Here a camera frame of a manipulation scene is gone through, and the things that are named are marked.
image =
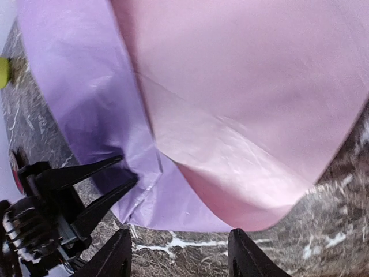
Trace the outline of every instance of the crease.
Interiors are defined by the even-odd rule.
[[[196,109],[200,110],[201,112],[203,112],[204,114],[212,117],[213,119],[215,119],[217,122],[219,123],[223,123],[226,124],[226,126],[228,128],[230,128],[232,131],[234,131],[235,133],[237,133],[238,135],[240,135],[242,138],[244,138],[245,143],[251,144],[252,146],[258,148],[261,150],[262,153],[264,153],[272,162],[275,162],[276,165],[278,165],[281,169],[283,169],[284,172],[288,173],[288,174],[292,174],[294,175],[296,178],[300,179],[301,181],[303,181],[304,183],[307,184],[312,184],[309,180],[307,180],[305,177],[301,176],[299,173],[297,173],[295,170],[293,170],[292,168],[290,168],[289,166],[287,166],[284,162],[278,160],[275,156],[273,156],[272,154],[268,153],[266,151],[266,149],[264,149],[263,147],[261,147],[260,145],[257,145],[256,143],[252,142],[251,140],[249,140],[247,137],[245,137],[244,134],[242,134],[240,131],[236,130],[233,126],[231,126],[230,124],[226,123],[224,121],[224,119],[228,119],[231,122],[236,122],[234,119],[230,118],[230,117],[226,117],[226,116],[219,116],[219,115],[214,115],[212,113],[210,113],[209,111],[205,111],[204,109],[198,107],[198,105],[194,104],[194,103],[190,103],[188,100],[186,100],[185,98],[179,96],[178,94],[176,94],[173,91],[170,91],[168,88],[166,88],[165,86],[161,85],[160,83],[158,83],[157,81],[154,81],[152,78],[148,77],[147,75],[144,75],[138,71],[135,70],[135,74],[137,74],[140,77],[143,77],[147,80],[149,80],[150,82],[158,85],[160,88],[164,89],[167,93],[170,93],[171,95],[174,95],[176,98],[184,101],[185,103],[187,103],[188,105],[191,105],[193,107],[195,107]]]

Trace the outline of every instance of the pink fabric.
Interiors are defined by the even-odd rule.
[[[318,180],[367,100],[369,2],[112,5],[158,149],[226,223],[275,224]]]

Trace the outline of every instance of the brown marble countertop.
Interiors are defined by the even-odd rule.
[[[65,143],[34,81],[21,34],[14,25],[4,56],[11,58],[12,83],[1,91],[12,149],[23,148],[31,163],[53,166],[77,161]],[[276,226],[249,236],[292,276],[369,276],[369,108],[319,182]],[[98,197],[89,182],[77,185],[85,203]],[[89,259],[122,226],[109,213],[93,233]],[[132,276],[228,276],[228,234],[131,229]]]

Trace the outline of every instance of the purple fabric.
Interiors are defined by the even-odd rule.
[[[228,231],[157,151],[110,4],[19,0],[18,12],[33,76],[77,159],[86,164],[123,153],[140,176],[112,209],[120,221],[154,229]],[[106,192],[122,178],[116,168],[95,182]]]

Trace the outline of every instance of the table surface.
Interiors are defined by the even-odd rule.
[[[30,163],[77,165],[32,77],[16,23],[3,55],[12,63],[12,82],[1,91],[10,148],[21,148]],[[332,164],[293,210],[271,229],[249,234],[292,276],[368,276],[368,115],[365,107]],[[85,204],[99,197],[90,181],[76,189]],[[110,212],[84,258],[89,260],[123,227],[131,228],[133,237],[132,276],[228,276],[228,234],[122,226]]]

